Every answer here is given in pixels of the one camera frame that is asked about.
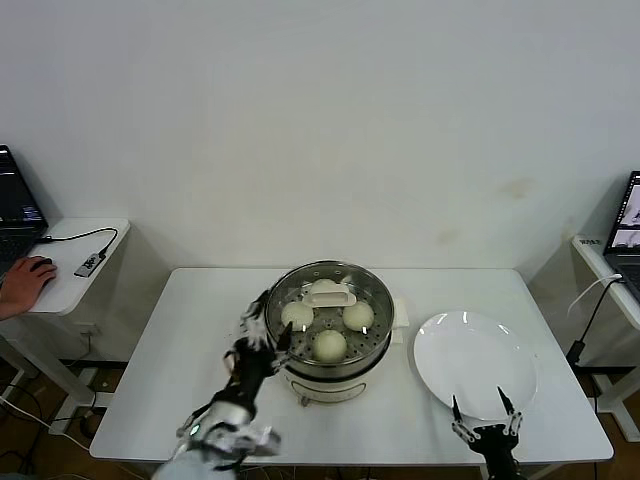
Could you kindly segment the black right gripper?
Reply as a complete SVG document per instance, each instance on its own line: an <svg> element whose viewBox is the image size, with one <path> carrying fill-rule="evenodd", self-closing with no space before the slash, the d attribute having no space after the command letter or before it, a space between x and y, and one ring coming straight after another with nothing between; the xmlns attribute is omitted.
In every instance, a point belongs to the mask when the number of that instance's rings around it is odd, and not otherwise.
<svg viewBox="0 0 640 480"><path fill-rule="evenodd" d="M501 402L508 415L508 422L469 429L463 421L457 398L452 396L452 430L470 449L480 454L488 468L515 468L513 449L519 443L522 412L516 410L511 399L500 386L497 387Z"/></svg>

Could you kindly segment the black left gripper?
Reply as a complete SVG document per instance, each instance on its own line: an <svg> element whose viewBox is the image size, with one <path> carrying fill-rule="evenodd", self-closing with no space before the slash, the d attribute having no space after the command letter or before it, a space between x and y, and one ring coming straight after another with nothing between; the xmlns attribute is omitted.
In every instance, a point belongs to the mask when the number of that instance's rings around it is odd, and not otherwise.
<svg viewBox="0 0 640 480"><path fill-rule="evenodd" d="M274 347L264 321L267 300L268 295L261 294L240 317L240 339L230 351L233 367L224 389L229 401L254 401L264 380L289 361L293 323L287 324Z"/></svg>

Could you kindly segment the person's bare hand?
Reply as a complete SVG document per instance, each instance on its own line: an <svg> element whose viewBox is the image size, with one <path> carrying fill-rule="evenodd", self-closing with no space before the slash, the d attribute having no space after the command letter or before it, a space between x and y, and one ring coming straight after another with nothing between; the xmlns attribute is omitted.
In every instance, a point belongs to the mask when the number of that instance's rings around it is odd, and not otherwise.
<svg viewBox="0 0 640 480"><path fill-rule="evenodd" d="M56 270L49 258L34 256L17 260L1 284L1 320L28 312L43 288L56 278Z"/></svg>

